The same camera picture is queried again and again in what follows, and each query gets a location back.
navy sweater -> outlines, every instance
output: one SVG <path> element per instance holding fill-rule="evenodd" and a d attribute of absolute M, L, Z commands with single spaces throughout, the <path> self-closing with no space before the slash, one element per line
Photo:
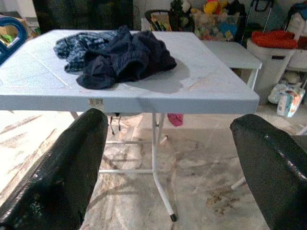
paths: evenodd
<path fill-rule="evenodd" d="M 131 34 L 128 27 L 122 26 L 105 49 L 85 53 L 83 74 L 77 82 L 87 89 L 106 89 L 117 82 L 137 81 L 176 65 L 164 42 L 152 32 Z"/>

box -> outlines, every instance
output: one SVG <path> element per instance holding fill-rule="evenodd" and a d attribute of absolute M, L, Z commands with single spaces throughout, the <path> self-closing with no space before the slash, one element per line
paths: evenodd
<path fill-rule="evenodd" d="M 304 95 L 304 89 L 287 90 L 282 93 L 277 106 L 277 114 L 280 116 L 292 117 L 299 108 Z"/>
<path fill-rule="evenodd" d="M 25 29 L 27 28 L 27 25 L 26 25 L 26 22 L 24 19 L 22 18 L 15 18 L 17 19 L 18 21 L 20 21 Z M 16 37 L 17 36 L 17 29 L 14 27 L 14 26 L 0 26 L 0 35 L 10 35 L 12 37 Z"/>

orange cushion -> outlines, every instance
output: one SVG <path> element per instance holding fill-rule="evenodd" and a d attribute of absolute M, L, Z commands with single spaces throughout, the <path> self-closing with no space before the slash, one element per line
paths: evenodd
<path fill-rule="evenodd" d="M 280 49 L 296 49 L 297 41 L 293 38 L 294 33 L 283 30 L 266 33 L 254 31 L 251 35 L 252 41 L 258 46 Z"/>

storage container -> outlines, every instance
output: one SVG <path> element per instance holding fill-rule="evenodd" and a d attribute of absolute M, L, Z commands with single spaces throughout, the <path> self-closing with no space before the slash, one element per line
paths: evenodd
<path fill-rule="evenodd" d="M 296 49 L 288 67 L 291 69 L 307 69 L 307 50 Z"/>
<path fill-rule="evenodd" d="M 248 39 L 247 50 L 262 61 L 254 91 L 259 95 L 259 104 L 266 104 L 273 87 L 279 82 L 295 49 L 260 47 Z"/>

dark blue clothing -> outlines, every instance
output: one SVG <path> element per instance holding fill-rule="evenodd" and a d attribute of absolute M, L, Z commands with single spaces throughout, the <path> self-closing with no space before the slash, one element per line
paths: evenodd
<path fill-rule="evenodd" d="M 85 53 L 89 50 L 94 52 L 104 50 L 116 34 L 115 31 L 79 33 L 57 41 L 53 49 L 59 58 L 67 60 L 68 64 L 64 68 L 66 72 L 82 71 Z"/>
<path fill-rule="evenodd" d="M 104 49 L 86 52 L 83 74 L 77 82 L 87 89 L 105 89 L 116 82 L 137 81 L 176 65 L 164 42 L 152 32 L 131 34 L 128 27 L 122 26 Z"/>

